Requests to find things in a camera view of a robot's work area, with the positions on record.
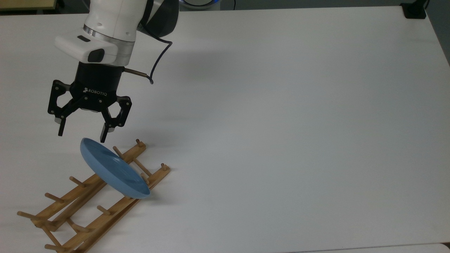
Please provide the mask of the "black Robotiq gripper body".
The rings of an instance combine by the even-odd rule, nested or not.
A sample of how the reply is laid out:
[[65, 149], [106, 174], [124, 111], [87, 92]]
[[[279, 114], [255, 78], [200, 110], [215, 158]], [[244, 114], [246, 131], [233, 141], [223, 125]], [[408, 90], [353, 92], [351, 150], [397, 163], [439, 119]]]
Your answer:
[[70, 94], [79, 108], [100, 112], [117, 101], [123, 67], [79, 63]]

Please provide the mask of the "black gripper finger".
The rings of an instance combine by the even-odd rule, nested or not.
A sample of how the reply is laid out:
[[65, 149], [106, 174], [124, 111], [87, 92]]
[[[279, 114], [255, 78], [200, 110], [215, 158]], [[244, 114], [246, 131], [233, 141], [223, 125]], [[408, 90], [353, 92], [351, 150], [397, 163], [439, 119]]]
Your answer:
[[80, 108], [80, 97], [78, 99], [70, 99], [69, 102], [63, 107], [59, 107], [57, 104], [58, 98], [68, 92], [71, 88], [71, 85], [64, 84], [59, 80], [54, 80], [52, 83], [49, 105], [47, 112], [49, 114], [53, 114], [55, 117], [55, 122], [58, 123], [59, 130], [58, 136], [63, 135], [63, 131], [66, 124], [67, 117]]
[[120, 111], [116, 117], [111, 117], [108, 106], [103, 103], [100, 106], [100, 112], [105, 120], [103, 129], [100, 135], [100, 142], [104, 143], [106, 141], [107, 134], [114, 131], [116, 127], [123, 127], [126, 123], [130, 109], [132, 107], [132, 101], [128, 96], [117, 96], [117, 103], [119, 104]]

